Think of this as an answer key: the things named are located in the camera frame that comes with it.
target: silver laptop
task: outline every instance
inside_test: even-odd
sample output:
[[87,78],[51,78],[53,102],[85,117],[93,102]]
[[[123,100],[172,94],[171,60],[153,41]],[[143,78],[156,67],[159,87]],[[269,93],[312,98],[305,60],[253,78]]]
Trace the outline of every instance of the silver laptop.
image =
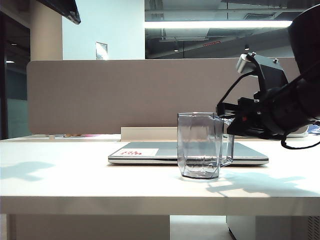
[[[108,156],[112,164],[177,165],[177,142],[130,142]],[[269,158],[241,143],[234,143],[232,165],[263,165]]]

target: office background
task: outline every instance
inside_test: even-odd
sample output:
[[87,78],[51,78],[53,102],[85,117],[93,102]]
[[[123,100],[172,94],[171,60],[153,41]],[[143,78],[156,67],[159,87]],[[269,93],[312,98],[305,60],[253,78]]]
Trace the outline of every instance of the office background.
[[26,66],[30,60],[238,57],[245,49],[293,57],[286,29],[148,29],[156,21],[290,21],[318,0],[77,0],[75,25],[35,0],[1,1],[1,139],[30,135]]

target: gray partition panel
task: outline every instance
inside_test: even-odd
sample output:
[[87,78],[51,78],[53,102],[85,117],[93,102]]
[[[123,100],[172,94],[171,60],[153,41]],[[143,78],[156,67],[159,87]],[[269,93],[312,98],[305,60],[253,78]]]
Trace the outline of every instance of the gray partition panel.
[[[120,133],[121,127],[172,127],[179,112],[213,112],[239,77],[237,58],[51,60],[27,66],[29,128],[34,134]],[[294,58],[280,58],[289,80]],[[228,101],[252,98],[244,78]]]

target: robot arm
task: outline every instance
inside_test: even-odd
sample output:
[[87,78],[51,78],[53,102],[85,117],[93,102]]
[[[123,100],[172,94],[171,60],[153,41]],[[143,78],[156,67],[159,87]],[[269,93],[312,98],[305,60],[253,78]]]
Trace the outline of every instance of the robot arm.
[[290,83],[277,59],[255,52],[240,56],[238,72],[243,74],[241,77],[257,76],[259,91],[253,99],[241,97],[238,104],[218,103],[219,116],[234,118],[228,134],[281,140],[284,147],[295,149],[286,145],[287,135],[303,126],[320,124],[319,16],[320,4],[296,17],[288,28],[301,72]]

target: glass mug handle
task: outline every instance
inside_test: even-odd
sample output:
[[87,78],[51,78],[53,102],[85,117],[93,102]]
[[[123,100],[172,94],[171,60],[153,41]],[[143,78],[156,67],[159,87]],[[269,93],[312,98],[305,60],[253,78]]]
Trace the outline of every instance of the glass mug handle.
[[[230,126],[232,120],[231,119],[223,119],[223,132]],[[224,138],[224,134],[222,132],[221,138],[221,149],[220,149],[220,167],[225,167],[232,164],[234,159],[234,143],[235,136],[226,134],[226,138]]]

